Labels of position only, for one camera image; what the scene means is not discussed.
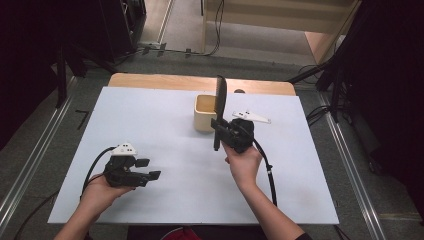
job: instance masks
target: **table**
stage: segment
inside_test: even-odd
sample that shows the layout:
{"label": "table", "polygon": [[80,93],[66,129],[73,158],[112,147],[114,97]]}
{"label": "table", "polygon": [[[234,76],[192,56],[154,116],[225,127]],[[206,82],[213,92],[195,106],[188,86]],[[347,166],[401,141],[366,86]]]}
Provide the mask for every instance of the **table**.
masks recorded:
{"label": "table", "polygon": [[[215,21],[220,3],[221,0],[204,1],[203,51],[206,23]],[[320,64],[340,35],[346,34],[360,3],[360,0],[225,0],[222,22],[305,31],[315,61]]]}
{"label": "table", "polygon": [[[161,170],[162,174],[146,188],[115,201],[99,223],[257,224],[224,162],[224,151],[213,151],[213,134],[196,132],[192,126],[195,96],[214,94],[215,86],[215,78],[113,75],[100,94],[49,223],[65,223],[73,213],[81,191],[78,186],[82,186],[86,174],[83,169],[88,170],[103,149],[130,140],[139,151],[137,157],[151,159],[148,168],[135,170]],[[293,86],[228,79],[229,91],[239,88],[248,94],[228,93],[224,118],[230,120],[231,109],[250,106],[252,112],[264,113],[273,121],[255,124],[255,136],[274,166],[280,208],[297,223],[337,224],[337,214]],[[284,112],[276,111],[274,104]],[[276,140],[280,136],[285,140]],[[107,161],[107,156],[101,158],[93,172],[101,172]],[[263,163],[258,185],[270,197]]]}

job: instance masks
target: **gray floor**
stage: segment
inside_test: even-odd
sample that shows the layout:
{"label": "gray floor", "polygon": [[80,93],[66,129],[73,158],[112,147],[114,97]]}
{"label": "gray floor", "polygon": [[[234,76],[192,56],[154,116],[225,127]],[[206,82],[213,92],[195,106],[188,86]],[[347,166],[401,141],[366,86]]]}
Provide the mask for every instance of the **gray floor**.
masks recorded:
{"label": "gray floor", "polygon": [[[178,44],[180,46],[186,44],[193,46],[184,39],[173,41],[172,36],[175,36],[175,34],[171,34],[172,31],[172,28],[168,25],[164,37],[164,40],[168,42],[168,47],[172,46],[171,42],[175,44],[175,47]],[[135,55],[119,65],[118,69],[122,72],[130,73],[161,73],[209,77],[220,74],[229,78],[283,81],[296,76],[303,65],[310,64],[309,60],[305,60],[307,57],[302,57],[303,54],[307,53],[307,47],[302,44],[302,41],[293,42],[300,43],[293,47],[293,49],[298,49],[296,50],[296,54],[299,55],[300,59],[298,62],[290,62],[290,59],[294,58],[287,57],[289,55],[280,56],[279,61],[268,61],[269,58],[266,58],[266,54],[261,59],[247,59],[248,56],[238,57],[236,54],[231,55],[226,51],[226,48],[222,48],[219,52],[222,55],[221,57],[193,56],[186,59],[184,55],[171,53],[157,57],[153,52],[144,56]],[[255,45],[251,41],[244,44],[244,46]],[[60,188],[86,125],[85,123],[82,129],[77,129],[83,116],[75,111],[91,111],[94,108],[101,88],[107,85],[109,78],[110,75],[103,69],[92,69],[86,78],[77,79],[77,87],[73,92],[74,97],[69,109],[1,239],[13,239],[25,217],[43,199]],[[311,77],[307,81],[313,82],[315,78]],[[305,114],[320,105],[318,93],[314,90],[313,85],[301,82],[296,84],[295,87]],[[38,138],[50,120],[54,111],[55,101],[56,93],[54,92],[37,108],[9,144],[0,152],[0,161],[3,163],[0,169],[0,180],[3,183],[0,185],[0,196],[2,198],[11,189]],[[416,209],[407,196],[404,187],[390,176],[377,176],[370,173],[367,165],[367,156],[354,130],[344,121],[341,122],[341,127],[361,178],[367,187],[366,190],[371,196],[374,207],[380,216],[387,239],[423,239],[424,228],[419,226],[420,218],[417,216]],[[312,126],[311,134],[336,205],[341,222],[340,227],[351,239],[372,239],[327,121],[322,119]],[[51,203],[47,204],[37,212],[24,229],[22,239],[53,238],[60,226],[46,223],[52,206]],[[314,239],[339,239],[332,226],[307,225],[302,227]],[[91,232],[95,239],[125,239],[126,229],[126,226],[96,225]]]}

